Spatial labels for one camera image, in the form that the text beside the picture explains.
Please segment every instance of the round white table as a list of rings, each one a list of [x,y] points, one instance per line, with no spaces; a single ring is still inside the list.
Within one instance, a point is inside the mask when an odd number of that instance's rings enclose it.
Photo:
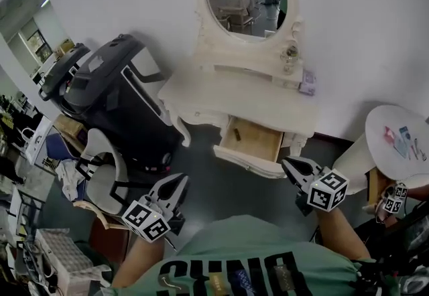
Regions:
[[[349,195],[367,188],[365,173],[374,167],[407,188],[418,188],[429,184],[427,155],[425,118],[400,106],[385,105],[368,114],[365,133],[335,161],[334,168],[350,179]]]

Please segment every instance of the carved table leg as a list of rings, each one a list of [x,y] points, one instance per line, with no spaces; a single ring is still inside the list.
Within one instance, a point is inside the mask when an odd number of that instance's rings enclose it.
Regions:
[[[304,148],[304,146],[307,144],[307,138],[303,135],[296,134],[294,136],[294,140],[292,141],[292,144],[290,145],[290,155],[292,157],[299,157],[301,156],[301,150]]]
[[[188,129],[186,129],[185,125],[182,122],[182,119],[179,117],[179,114],[172,108],[168,109],[170,113],[170,118],[172,120],[173,126],[183,135],[182,145],[185,147],[190,146],[190,133]]]
[[[295,133],[284,133],[281,148],[290,147],[290,145],[294,142],[294,137]]]

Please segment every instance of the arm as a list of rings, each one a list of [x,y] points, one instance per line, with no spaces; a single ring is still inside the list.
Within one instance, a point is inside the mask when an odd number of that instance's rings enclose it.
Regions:
[[[316,210],[316,213],[323,246],[349,259],[371,258],[367,248],[347,222],[341,210],[335,208],[329,213]]]
[[[426,201],[429,198],[429,185],[415,189],[408,189],[407,197],[411,197],[418,201]]]
[[[164,243],[163,238],[151,244],[142,238],[137,238],[115,275],[112,287],[125,288],[134,284],[147,270],[162,260],[164,257]]]

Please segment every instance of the open drawer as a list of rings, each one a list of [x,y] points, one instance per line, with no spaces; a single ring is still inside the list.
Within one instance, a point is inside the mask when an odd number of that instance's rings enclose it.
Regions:
[[[250,121],[231,117],[227,132],[214,154],[266,178],[284,178],[277,158],[283,133]]]

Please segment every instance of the cable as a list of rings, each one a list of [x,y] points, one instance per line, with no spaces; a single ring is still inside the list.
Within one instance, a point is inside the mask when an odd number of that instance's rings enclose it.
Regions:
[[[64,293],[62,292],[62,290],[60,289],[60,287],[59,286],[57,286],[57,288],[56,288],[60,293],[61,293],[61,296],[64,296]]]
[[[405,201],[404,201],[404,215],[407,216],[407,200],[408,197],[405,197]]]

